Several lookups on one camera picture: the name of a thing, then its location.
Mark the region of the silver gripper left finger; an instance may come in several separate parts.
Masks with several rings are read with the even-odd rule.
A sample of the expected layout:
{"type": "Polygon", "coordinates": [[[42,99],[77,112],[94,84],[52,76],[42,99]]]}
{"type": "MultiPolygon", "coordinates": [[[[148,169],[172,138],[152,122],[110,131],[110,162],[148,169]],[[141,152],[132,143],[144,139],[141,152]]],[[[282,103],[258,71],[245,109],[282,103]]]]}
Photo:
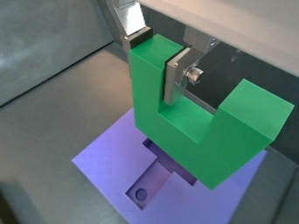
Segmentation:
{"type": "Polygon", "coordinates": [[[128,52],[153,36],[153,30],[145,25],[141,6],[136,0],[112,0],[112,11],[122,48],[128,52]]]}

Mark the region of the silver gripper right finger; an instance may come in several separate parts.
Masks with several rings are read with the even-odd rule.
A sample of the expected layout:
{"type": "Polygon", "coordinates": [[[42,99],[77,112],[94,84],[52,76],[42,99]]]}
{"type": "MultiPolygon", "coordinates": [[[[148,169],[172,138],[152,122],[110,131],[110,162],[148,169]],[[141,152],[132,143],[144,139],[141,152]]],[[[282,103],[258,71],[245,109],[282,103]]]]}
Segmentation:
{"type": "Polygon", "coordinates": [[[186,84],[196,85],[202,71],[196,63],[220,41],[189,26],[184,29],[184,47],[165,62],[162,101],[173,105],[182,96],[186,84]]]}

